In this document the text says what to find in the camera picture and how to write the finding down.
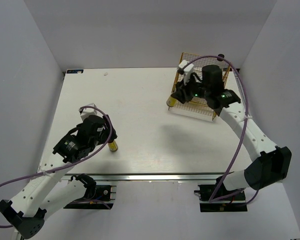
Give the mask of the small yellow bottle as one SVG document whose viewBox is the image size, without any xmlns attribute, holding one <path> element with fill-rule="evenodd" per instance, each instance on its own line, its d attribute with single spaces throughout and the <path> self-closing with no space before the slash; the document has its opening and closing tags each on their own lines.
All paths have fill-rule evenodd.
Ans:
<svg viewBox="0 0 300 240">
<path fill-rule="evenodd" d="M 169 108 L 173 108 L 175 106 L 177 102 L 177 99 L 175 99 L 174 97 L 172 97 L 171 95 L 168 97 L 167 101 L 166 101 L 166 105 Z"/>
<path fill-rule="evenodd" d="M 107 145 L 111 152 L 116 152 L 118 150 L 118 145 L 115 140 L 108 142 Z"/>
</svg>

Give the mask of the soy sauce bottle red label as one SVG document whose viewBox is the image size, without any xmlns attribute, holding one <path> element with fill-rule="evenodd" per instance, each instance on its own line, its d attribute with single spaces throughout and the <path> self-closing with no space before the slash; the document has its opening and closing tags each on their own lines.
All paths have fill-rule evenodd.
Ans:
<svg viewBox="0 0 300 240">
<path fill-rule="evenodd" d="M 222 54 L 222 53 L 220 53 L 220 54 L 218 54 L 217 56 L 218 56 L 218 58 L 216 59 L 216 64 L 220 67 L 220 69 L 225 68 L 225 66 L 226 66 L 226 64 L 227 64 L 227 63 L 224 61 L 225 55 Z"/>
</svg>

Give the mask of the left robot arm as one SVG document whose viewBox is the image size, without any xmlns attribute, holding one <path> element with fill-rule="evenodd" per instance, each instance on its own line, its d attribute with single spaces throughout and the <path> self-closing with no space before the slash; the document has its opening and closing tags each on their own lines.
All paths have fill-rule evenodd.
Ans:
<svg viewBox="0 0 300 240">
<path fill-rule="evenodd" d="M 81 160 L 97 152 L 97 146 L 111 144 L 117 134 L 108 115 L 92 113 L 55 145 L 52 156 L 28 184 L 10 200 L 0 201 L 0 213 L 23 239 L 34 237 L 45 221 L 72 202 L 96 201 L 102 197 L 96 182 L 81 173 L 60 191 L 52 189 Z"/>
</svg>

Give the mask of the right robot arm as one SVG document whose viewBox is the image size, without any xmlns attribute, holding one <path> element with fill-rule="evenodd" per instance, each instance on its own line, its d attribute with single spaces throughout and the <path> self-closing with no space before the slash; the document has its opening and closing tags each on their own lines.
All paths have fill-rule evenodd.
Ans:
<svg viewBox="0 0 300 240">
<path fill-rule="evenodd" d="M 172 106 L 175 101 L 185 104 L 193 98 L 204 99 L 237 135 L 251 159 L 246 169 L 227 170 L 219 177 L 214 195 L 226 200 L 236 190 L 252 188 L 258 191 L 287 177 L 292 152 L 286 146 L 279 147 L 257 126 L 242 99 L 235 91 L 225 88 L 223 71 L 218 65 L 205 65 L 198 75 L 193 64 L 183 61 L 177 72 L 183 79 L 176 83 L 167 104 Z"/>
</svg>

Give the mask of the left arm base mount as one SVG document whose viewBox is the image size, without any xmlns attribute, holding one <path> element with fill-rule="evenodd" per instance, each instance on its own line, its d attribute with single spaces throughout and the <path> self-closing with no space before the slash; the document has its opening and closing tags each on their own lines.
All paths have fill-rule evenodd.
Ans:
<svg viewBox="0 0 300 240">
<path fill-rule="evenodd" d="M 80 179 L 84 184 L 88 184 L 88 190 L 83 197 L 78 198 L 69 204 L 64 209 L 74 210 L 111 210 L 117 193 L 117 186 L 110 183 L 92 183 L 87 176 L 71 176 L 68 180 L 70 184 L 74 180 Z"/>
</svg>

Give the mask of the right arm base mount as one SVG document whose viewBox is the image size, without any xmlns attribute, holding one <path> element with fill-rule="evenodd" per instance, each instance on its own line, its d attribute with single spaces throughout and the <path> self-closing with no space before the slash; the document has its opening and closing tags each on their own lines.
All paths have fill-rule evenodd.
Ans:
<svg viewBox="0 0 300 240">
<path fill-rule="evenodd" d="M 235 213 L 247 212 L 246 195 L 243 190 L 226 190 L 224 184 L 217 190 L 215 196 L 212 196 L 221 176 L 216 179 L 214 184 L 200 184 L 194 190 L 194 194 L 199 198 L 199 207 L 201 213 Z"/>
</svg>

